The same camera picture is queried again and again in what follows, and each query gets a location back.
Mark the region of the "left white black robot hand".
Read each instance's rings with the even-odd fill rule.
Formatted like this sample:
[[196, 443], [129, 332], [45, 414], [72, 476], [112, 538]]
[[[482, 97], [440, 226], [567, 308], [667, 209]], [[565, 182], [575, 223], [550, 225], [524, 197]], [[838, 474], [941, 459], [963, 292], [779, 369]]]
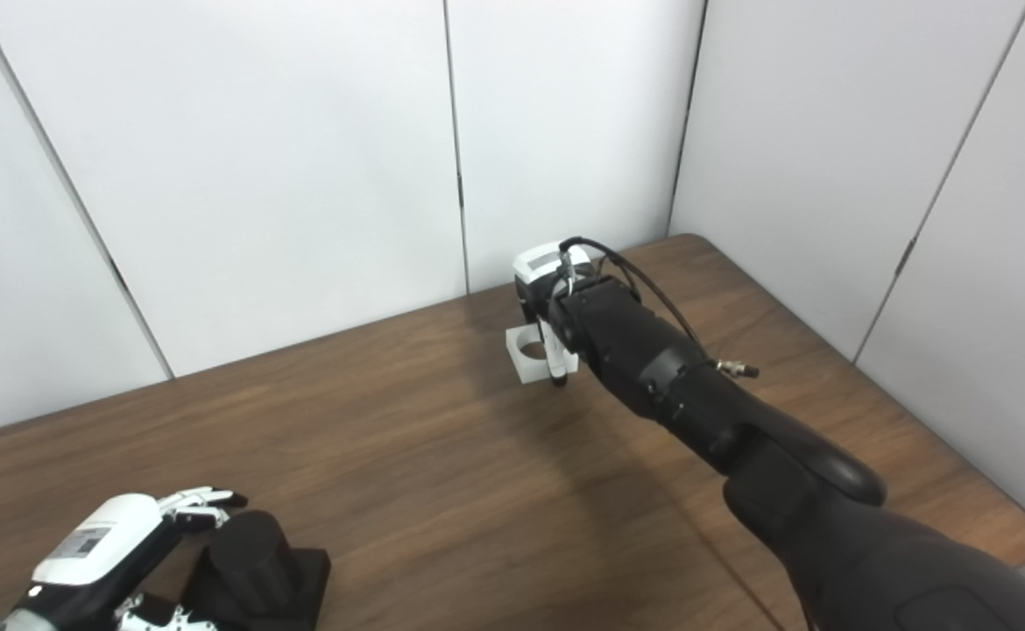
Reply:
[[144, 594], [144, 580], [187, 534], [216, 531], [247, 498], [201, 486], [156, 499], [105, 500], [33, 570], [31, 586], [4, 620], [8, 630], [216, 630], [171, 602]]

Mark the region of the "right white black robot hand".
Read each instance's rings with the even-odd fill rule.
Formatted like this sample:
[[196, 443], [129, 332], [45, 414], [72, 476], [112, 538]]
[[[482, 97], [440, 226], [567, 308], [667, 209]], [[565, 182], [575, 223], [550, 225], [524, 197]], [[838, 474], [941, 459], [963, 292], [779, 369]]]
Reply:
[[573, 246], [565, 254], [560, 244], [548, 243], [528, 249], [512, 260], [512, 287], [530, 334], [535, 334], [543, 347], [546, 364], [544, 374], [556, 387], [564, 387], [570, 372], [575, 372], [579, 359], [566, 351], [556, 338], [548, 309], [554, 296], [566, 294], [577, 280], [594, 276], [594, 266], [584, 248]]

